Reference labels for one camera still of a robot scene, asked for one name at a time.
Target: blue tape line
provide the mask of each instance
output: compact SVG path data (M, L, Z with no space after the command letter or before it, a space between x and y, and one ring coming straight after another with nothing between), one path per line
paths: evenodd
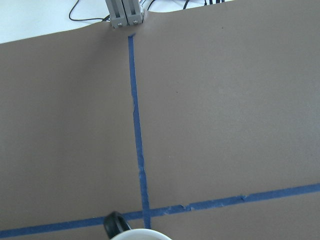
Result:
M142 211L124 213L123 216L128 221L141 219ZM66 222L59 222L59 223L53 223L53 224L3 230L3 231L0 231L0 239L17 237L22 235L40 234L40 233L102 225L104 222L104 218L105 218L104 216L101 216L101 217L94 217L94 218L88 218L83 220L66 221Z
M136 155L138 158L138 167L139 167L142 213L143 213L144 227L146 229L151 229L148 185L147 185L147 176L146 176L146 171L145 171L145 159L144 159L144 150L143 150L143 145L142 145L139 105L138 105L135 52L134 52L134 34L128 36L128 45L129 45L129 67L130 67L131 95L133 98L133 106L134 106L133 123L134 123Z
M160 208L151 209L149 213L151 217L160 217L163 215L171 215L171 214L186 213L186 212L197 211L197 210L221 208L221 207L226 207L231 205L252 203L252 202L285 198L285 197L317 193L317 192L320 192L320 183L285 188L285 189L274 190L274 191L259 192L259 193L254 193L250 195L239 195L239 196L226 197L226 198L221 198L216 200L194 202L187 206L174 205L174 206L160 207ZM128 221L143 218L142 211L128 212L128 213L123 213L122 215ZM103 221L104 221L104 217L96 217L96 218L89 218L89 219L77 220L77 221L66 221L61 223L3 230L3 231L0 231L0 239L22 236L22 235L39 234L39 233L102 225Z
M316 192L320 192L320 183L285 188L280 190L259 192L259 193L254 193L250 195L239 195L239 196L226 197L226 198L221 198L216 200L195 202L195 203L190 203L189 205L186 205L186 206L174 205L174 206L156 208L156 209L150 210L150 215L151 217L159 217L163 215L179 214L179 213L204 210L204 209L215 209L215 208L221 208L221 207L226 207L230 205L285 198L290 196L316 193Z

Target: white mug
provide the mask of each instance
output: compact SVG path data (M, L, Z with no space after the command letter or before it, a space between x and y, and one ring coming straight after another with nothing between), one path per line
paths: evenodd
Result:
M110 240L172 240L151 229L131 229L126 219L117 211L106 216L103 225Z
M132 229L124 231L111 240L172 240L161 232L150 229Z

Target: mug rim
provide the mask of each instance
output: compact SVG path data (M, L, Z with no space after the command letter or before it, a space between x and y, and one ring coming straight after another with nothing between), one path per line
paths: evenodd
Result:
M146 229L146 228L136 228L136 229L131 229L131 230L121 232L120 234L114 236L111 240L122 240L125 237L130 236L133 232L137 234L141 233L147 236L156 237L156 238L159 238L160 240L172 240L171 238L169 238L168 236L164 235L161 232L158 232L152 229Z

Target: black wire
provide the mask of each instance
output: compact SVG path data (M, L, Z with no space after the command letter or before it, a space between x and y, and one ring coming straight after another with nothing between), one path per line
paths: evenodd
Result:
M153 4L154 2L155 2L155 0L152 0L152 2L150 2L149 6L148 6L148 8L147 8L147 11L150 9L151 4Z
M189 3L189 0L185 0L185 4L184 4L184 6L183 6L183 9L186 9L186 8L187 8L188 3Z
M101 18L101 17L96 17L96 18L87 18L87 19L73 19L71 18L71 13L72 11L75 9L75 7L78 5L80 0L77 0L76 3L74 4L74 6L71 8L70 12L69 12L69 19L71 21L88 21L88 20L102 20L103 21L107 21L110 18L110 15L106 16L105 18Z
M141 7L143 7L143 5L145 4L146 1L147 1L147 0L144 0L144 1L143 1L143 3L141 4Z

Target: black mug handle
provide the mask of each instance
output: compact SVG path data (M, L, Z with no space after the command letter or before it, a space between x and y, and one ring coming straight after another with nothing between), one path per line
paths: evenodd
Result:
M104 218L103 225L106 234L110 239L124 231L131 230L127 220L117 211L113 211L106 216Z

